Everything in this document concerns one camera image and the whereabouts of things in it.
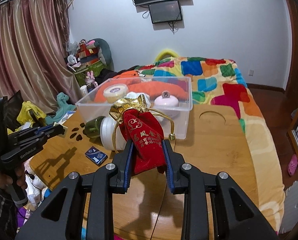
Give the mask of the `left forearm striped sleeve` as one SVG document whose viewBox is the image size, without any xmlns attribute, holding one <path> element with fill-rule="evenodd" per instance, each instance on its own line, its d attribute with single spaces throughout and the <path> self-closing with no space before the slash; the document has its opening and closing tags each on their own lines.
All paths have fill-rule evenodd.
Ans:
<svg viewBox="0 0 298 240">
<path fill-rule="evenodd" d="M 0 188 L 0 231 L 7 239 L 15 239 L 17 234 L 17 208 L 11 195 Z"/>
</svg>

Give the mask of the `left hand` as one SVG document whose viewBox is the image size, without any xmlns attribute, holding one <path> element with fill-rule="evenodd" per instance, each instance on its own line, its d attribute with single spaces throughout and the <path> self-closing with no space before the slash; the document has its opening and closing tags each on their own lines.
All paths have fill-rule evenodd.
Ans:
<svg viewBox="0 0 298 240">
<path fill-rule="evenodd" d="M 24 173 L 24 164 L 19 165 L 15 168 L 14 175 L 17 178 L 17 185 L 25 190 L 27 188 L 26 175 Z M 13 184 L 13 178 L 7 174 L 0 172 L 0 189 L 7 191 L 7 188 Z"/>
</svg>

